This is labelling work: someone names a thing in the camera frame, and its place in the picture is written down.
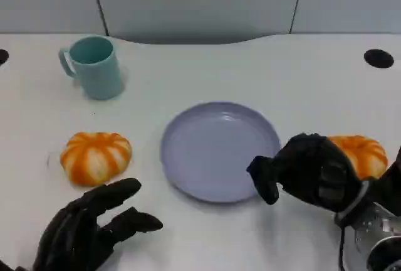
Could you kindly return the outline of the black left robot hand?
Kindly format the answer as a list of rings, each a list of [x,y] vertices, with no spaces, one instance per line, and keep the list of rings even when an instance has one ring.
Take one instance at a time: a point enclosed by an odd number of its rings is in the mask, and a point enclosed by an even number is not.
[[[97,270],[117,243],[136,233],[162,229],[156,217],[131,207],[105,226],[97,218],[116,208],[141,188],[134,178],[104,184],[59,210],[46,227],[38,245],[33,270]]]

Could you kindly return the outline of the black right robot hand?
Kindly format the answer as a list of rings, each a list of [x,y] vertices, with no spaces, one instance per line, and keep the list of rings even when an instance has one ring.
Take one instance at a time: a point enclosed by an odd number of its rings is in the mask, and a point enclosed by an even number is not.
[[[256,156],[246,171],[269,205],[277,202],[282,186],[305,203],[337,213],[349,207],[362,189],[349,158],[319,134],[290,138],[273,158]]]

